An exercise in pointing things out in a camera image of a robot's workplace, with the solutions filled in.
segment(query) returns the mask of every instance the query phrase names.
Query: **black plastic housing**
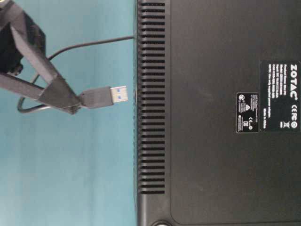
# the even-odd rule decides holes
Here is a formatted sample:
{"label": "black plastic housing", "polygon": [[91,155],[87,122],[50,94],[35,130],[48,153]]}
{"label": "black plastic housing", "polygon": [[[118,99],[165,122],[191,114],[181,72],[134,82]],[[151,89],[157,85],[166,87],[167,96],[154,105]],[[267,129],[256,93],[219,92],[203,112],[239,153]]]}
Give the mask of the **black plastic housing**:
{"label": "black plastic housing", "polygon": [[137,224],[301,225],[301,133],[237,133],[263,61],[301,61],[299,0],[137,0]]}

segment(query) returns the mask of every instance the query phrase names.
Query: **blue surface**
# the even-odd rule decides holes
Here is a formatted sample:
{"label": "blue surface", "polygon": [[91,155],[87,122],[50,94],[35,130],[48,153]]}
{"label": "blue surface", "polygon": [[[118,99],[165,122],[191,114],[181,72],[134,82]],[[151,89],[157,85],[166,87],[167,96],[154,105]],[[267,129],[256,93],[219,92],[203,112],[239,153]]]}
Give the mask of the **blue surface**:
{"label": "blue surface", "polygon": [[[133,0],[15,2],[46,33],[48,55],[133,34]],[[72,50],[53,62],[77,94],[127,85],[129,101],[74,116],[22,115],[18,97],[0,90],[0,225],[134,226],[133,41]],[[25,65],[21,77],[29,80]]]}

